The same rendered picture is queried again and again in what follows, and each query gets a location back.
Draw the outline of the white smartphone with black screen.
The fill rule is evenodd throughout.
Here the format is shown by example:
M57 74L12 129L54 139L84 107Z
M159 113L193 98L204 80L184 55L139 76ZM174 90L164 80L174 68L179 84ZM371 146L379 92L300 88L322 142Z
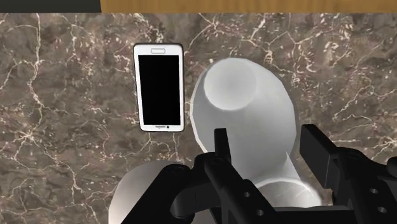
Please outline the white smartphone with black screen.
M183 46L137 43L133 54L141 130L181 132L185 127Z

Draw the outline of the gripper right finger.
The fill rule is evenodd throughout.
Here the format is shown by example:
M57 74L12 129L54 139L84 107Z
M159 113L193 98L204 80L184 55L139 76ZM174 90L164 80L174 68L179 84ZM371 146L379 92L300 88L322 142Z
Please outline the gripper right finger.
M374 162L338 147L313 124L302 125L299 152L333 204L348 208L357 224L397 224L397 165Z

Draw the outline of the white round object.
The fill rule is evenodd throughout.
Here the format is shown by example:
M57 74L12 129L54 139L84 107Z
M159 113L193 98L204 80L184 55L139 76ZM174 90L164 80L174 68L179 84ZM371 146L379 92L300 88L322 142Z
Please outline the white round object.
M108 210L108 224L121 224L160 171L173 164L168 160L153 160L138 165L126 173L116 187ZM180 193L171 206L178 217L194 214L191 224L216 224L210 210L219 204L219 197L208 183L201 182L194 188Z

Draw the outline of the white vase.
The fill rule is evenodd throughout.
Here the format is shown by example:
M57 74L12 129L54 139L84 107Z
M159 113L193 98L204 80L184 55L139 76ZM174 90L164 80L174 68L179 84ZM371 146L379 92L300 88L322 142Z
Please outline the white vase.
M298 129L294 105L282 81L268 69L242 58L213 63L195 84L190 120L204 152L214 151L214 130L226 129L233 167L272 206L322 204L290 159Z

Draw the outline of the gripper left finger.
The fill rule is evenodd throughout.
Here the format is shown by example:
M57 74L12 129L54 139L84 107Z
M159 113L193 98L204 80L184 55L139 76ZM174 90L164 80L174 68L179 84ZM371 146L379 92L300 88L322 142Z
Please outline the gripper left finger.
M277 224L275 209L231 165L225 128L214 130L214 145L193 168L165 166L121 224L192 224L204 210L216 224Z

